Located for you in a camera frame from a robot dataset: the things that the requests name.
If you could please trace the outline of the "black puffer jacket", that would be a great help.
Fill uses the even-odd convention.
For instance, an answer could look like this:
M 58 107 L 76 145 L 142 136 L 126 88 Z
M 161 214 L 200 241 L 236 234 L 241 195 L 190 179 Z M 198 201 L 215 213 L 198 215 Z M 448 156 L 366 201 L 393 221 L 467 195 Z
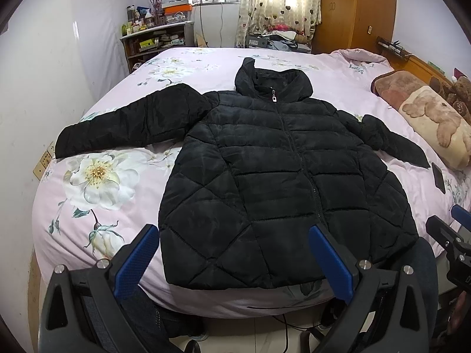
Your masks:
M 417 144 L 380 119 L 356 119 L 313 97 L 298 69 L 248 57 L 232 91 L 187 84 L 65 128 L 70 157 L 166 140 L 183 146 L 158 226 L 168 283 L 198 290 L 277 289 L 322 275 L 308 245 L 323 225 L 359 260 L 393 262 L 418 238 L 396 175 L 378 157 L 428 167 Z

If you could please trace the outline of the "pile of clothes by window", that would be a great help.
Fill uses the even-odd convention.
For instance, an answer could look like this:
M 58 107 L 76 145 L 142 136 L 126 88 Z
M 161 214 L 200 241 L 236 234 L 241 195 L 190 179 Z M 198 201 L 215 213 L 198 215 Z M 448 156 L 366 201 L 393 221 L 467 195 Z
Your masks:
M 262 34 L 248 34 L 245 37 L 246 48 L 272 49 L 285 52 L 309 54 L 311 52 L 308 37 L 293 30 L 265 30 Z

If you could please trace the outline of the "black smartphone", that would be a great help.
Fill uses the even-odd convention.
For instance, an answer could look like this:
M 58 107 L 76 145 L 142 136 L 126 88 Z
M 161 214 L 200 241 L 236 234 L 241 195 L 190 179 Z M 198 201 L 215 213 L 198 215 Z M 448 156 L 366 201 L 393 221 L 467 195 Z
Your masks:
M 434 174 L 434 183 L 436 188 L 438 188 L 443 194 L 446 193 L 445 190 L 445 181 L 443 178 L 442 170 L 435 164 L 431 163 L 432 171 Z

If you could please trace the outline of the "pink floral bed sheet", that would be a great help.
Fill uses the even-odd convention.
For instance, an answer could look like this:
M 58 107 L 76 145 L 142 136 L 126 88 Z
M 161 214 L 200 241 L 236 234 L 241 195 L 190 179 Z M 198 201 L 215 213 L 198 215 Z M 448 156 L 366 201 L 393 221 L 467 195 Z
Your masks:
M 179 83 L 201 93 L 234 90 L 236 71 L 247 57 L 259 68 L 305 73 L 315 98 L 357 118 L 365 114 L 378 117 L 389 129 L 420 146 L 428 161 L 442 170 L 445 194 L 436 188 L 432 171 L 390 157 L 385 157 L 385 163 L 406 191 L 420 236 L 425 236 L 425 222 L 431 215 L 458 229 L 450 211 L 456 204 L 470 206 L 470 166 L 463 171 L 448 168 L 396 109 L 371 92 L 372 81 L 393 69 L 383 56 L 364 49 L 320 55 L 262 49 L 171 49 L 123 79 L 82 122 Z M 50 278 L 58 264 L 82 269 L 111 258 L 144 225 L 156 223 L 180 149 L 179 143 L 169 141 L 53 160 L 39 183 L 32 215 L 34 247 L 43 278 Z M 325 281 L 279 289 L 183 289 L 168 283 L 160 255 L 153 257 L 140 284 L 164 308 L 223 319 L 279 315 L 321 304 L 331 297 Z

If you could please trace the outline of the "brown bear print pillow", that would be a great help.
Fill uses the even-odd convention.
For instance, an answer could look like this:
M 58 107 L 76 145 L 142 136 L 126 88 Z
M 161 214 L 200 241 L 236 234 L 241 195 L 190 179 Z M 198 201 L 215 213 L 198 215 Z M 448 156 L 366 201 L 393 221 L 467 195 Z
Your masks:
M 404 117 L 448 168 L 470 166 L 470 125 L 424 81 L 398 70 L 376 77 L 370 89 Z

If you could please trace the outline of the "brown teddy bear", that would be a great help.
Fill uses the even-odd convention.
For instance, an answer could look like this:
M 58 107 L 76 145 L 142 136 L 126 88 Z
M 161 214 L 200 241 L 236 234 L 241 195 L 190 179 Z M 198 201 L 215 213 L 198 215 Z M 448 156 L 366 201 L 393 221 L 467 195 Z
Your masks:
M 471 124 L 471 83 L 466 76 L 460 76 L 453 84 L 447 84 L 432 76 L 429 86 Z

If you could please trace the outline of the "wooden headboard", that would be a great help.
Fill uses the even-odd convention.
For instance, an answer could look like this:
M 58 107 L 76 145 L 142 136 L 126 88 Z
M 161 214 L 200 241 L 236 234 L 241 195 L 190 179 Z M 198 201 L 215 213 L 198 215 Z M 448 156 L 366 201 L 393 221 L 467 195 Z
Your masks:
M 446 84 L 453 84 L 460 76 L 465 76 L 459 69 L 454 69 L 452 75 L 447 76 L 433 62 L 423 61 L 402 48 L 398 42 L 392 43 L 383 37 L 377 37 L 376 44 L 378 49 L 381 49 L 382 56 L 388 60 L 394 70 L 408 71 L 424 81 L 425 84 L 428 84 L 433 76 Z

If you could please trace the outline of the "wooden wardrobe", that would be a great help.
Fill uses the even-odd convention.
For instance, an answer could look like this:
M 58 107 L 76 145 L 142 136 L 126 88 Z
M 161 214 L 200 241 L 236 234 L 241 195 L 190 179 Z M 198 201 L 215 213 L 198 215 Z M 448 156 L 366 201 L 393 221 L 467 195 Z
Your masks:
M 312 39 L 313 54 L 365 49 L 379 54 L 379 37 L 390 41 L 397 0 L 321 0 L 322 21 Z

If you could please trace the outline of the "wooden shelf with clutter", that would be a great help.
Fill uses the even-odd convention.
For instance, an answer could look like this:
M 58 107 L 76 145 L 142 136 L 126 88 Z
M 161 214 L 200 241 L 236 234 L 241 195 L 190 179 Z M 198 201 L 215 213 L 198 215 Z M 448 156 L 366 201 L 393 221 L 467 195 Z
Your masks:
M 194 22 L 181 21 L 125 35 L 121 39 L 129 73 L 173 47 L 193 47 Z

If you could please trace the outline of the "heart pattern curtain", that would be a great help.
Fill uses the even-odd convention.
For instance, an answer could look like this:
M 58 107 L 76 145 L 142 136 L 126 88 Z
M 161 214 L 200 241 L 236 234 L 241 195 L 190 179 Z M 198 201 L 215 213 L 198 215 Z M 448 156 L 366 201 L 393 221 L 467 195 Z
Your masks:
M 241 0 L 235 45 L 243 48 L 249 34 L 279 26 L 311 39 L 321 22 L 321 0 Z

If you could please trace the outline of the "orange storage box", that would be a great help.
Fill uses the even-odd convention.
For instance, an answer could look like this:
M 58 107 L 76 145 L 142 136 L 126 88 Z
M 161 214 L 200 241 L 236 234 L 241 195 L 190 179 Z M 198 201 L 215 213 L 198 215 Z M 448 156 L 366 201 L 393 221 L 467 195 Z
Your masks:
M 193 0 L 175 0 L 162 5 L 165 15 L 191 12 L 193 10 Z

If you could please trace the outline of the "wall power socket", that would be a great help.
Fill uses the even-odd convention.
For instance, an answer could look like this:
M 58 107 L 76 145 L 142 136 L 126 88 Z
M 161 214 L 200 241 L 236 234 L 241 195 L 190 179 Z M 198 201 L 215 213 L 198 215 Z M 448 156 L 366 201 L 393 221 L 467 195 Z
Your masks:
M 55 143 L 51 142 L 33 169 L 34 176 L 41 180 L 55 155 Z

